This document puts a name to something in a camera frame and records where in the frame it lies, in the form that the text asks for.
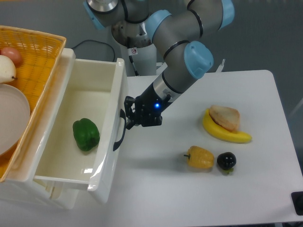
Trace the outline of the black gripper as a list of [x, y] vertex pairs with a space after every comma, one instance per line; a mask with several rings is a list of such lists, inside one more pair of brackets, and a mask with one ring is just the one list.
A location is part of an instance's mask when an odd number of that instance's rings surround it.
[[169, 106], [170, 94], [161, 98], [153, 88], [147, 88], [140, 96], [126, 96], [124, 100], [125, 114], [128, 119], [126, 129], [136, 125], [143, 127], [162, 125], [161, 113]]

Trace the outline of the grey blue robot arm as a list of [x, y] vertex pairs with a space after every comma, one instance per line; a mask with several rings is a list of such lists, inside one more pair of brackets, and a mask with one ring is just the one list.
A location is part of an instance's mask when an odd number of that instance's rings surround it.
[[143, 32], [167, 64], [138, 97], [124, 101], [125, 127], [158, 126], [161, 113], [213, 66], [211, 52], [199, 39], [229, 25], [235, 16], [230, 0], [187, 0], [187, 10], [173, 16], [167, 10], [149, 13], [146, 0], [86, 0], [83, 5], [98, 29], [124, 22], [142, 25]]

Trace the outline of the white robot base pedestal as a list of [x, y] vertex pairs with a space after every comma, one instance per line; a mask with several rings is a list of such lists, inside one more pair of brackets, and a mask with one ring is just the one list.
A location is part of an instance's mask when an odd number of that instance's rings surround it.
[[147, 35], [145, 22], [132, 24], [119, 21], [111, 27], [112, 37], [119, 44], [128, 76], [153, 76], [166, 67], [157, 61], [157, 49]]

